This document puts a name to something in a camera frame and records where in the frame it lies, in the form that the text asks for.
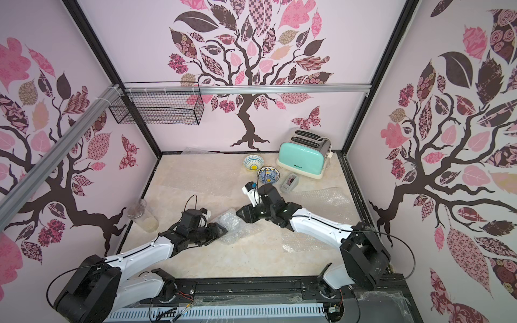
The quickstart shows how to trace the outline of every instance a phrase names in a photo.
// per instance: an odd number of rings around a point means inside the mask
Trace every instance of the cable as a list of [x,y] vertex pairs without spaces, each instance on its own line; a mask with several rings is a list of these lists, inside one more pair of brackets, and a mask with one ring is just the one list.
[[407,275],[406,277],[404,277],[403,279],[399,279],[399,280],[396,280],[396,281],[392,281],[390,280],[390,282],[392,283],[396,283],[396,282],[402,282],[402,281],[405,281],[406,279],[408,279],[409,277],[411,277],[413,275],[413,273],[415,272],[415,269],[417,267],[417,261],[416,261],[416,257],[415,257],[415,254],[413,253],[413,250],[411,249],[411,247],[404,241],[402,240],[401,238],[399,237],[396,237],[394,235],[391,235],[391,234],[388,234],[388,233],[384,233],[384,232],[379,232],[379,231],[374,231],[374,230],[367,230],[367,231],[356,231],[356,230],[345,230],[343,228],[338,228],[338,227],[335,227],[333,225],[330,225],[326,222],[323,222],[317,218],[313,218],[313,217],[308,217],[308,216],[293,216],[293,218],[297,218],[297,217],[302,217],[302,218],[307,218],[307,219],[311,219],[311,220],[316,220],[318,222],[321,222],[325,225],[328,225],[336,230],[339,230],[339,231],[345,231],[345,232],[353,232],[353,233],[368,233],[368,232],[372,232],[372,233],[377,233],[377,234],[381,234],[381,235],[385,235],[385,236],[388,236],[388,237],[391,237],[391,238],[395,238],[397,239],[398,241],[400,241],[401,243],[405,244],[405,246],[409,249],[409,251],[411,252],[411,256],[413,257],[413,269],[412,271],[409,273],[409,275]]

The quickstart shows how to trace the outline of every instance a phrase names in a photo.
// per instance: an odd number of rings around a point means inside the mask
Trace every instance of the pink leaf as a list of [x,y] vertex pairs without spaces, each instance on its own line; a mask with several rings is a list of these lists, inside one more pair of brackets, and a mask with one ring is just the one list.
[[0,131],[0,149],[9,150],[14,144],[14,138],[10,134]]
[[434,231],[434,242],[436,242],[436,246],[438,247],[438,251],[440,251],[444,247],[444,230],[442,226],[439,226],[438,229]]
[[50,150],[50,140],[44,131],[38,132],[31,140],[31,148],[35,151],[48,152]]
[[272,66],[273,66],[273,61],[271,59],[267,59],[267,60],[263,60],[262,62],[260,62],[260,64],[258,65],[258,68],[260,68],[260,70],[263,73],[267,73],[271,70]]
[[452,125],[442,134],[442,142],[446,145],[452,145],[456,141],[456,126]]
[[230,55],[230,62],[232,63],[233,66],[239,66],[240,63],[242,63],[242,60],[240,59],[240,57],[237,54],[232,53]]
[[490,183],[490,178],[479,167],[469,165],[463,171],[463,182],[471,186],[481,186]]
[[434,164],[439,162],[445,155],[440,151],[435,151],[425,156],[423,159],[426,163]]
[[472,151],[482,151],[489,139],[490,131],[481,132],[471,137],[467,145]]

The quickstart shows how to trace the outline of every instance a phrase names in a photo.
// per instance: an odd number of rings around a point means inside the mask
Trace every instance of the bowl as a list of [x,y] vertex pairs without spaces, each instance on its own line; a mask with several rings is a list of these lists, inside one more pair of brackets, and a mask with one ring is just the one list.
[[260,157],[259,155],[249,155],[244,158],[244,167],[246,167],[247,170],[256,172],[258,171],[262,166],[264,166],[264,159]]
[[280,178],[280,173],[276,168],[266,166],[259,172],[258,177],[263,184],[274,184]]

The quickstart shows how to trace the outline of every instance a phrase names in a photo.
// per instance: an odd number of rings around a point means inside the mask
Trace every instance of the toaster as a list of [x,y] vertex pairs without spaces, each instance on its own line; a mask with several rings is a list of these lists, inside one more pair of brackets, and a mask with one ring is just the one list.
[[332,156],[330,139],[297,128],[289,133],[287,140],[280,145],[277,165],[294,173],[322,178],[325,159]]

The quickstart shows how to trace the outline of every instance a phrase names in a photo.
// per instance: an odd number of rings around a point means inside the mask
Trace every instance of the wire basket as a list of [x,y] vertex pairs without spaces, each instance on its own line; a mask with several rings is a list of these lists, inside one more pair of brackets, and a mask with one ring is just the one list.
[[179,87],[126,89],[125,94],[110,105],[110,111],[118,124],[136,123],[124,103],[125,96],[146,124],[199,125],[205,108],[199,84],[188,82],[187,86],[189,88],[185,90],[180,90]]

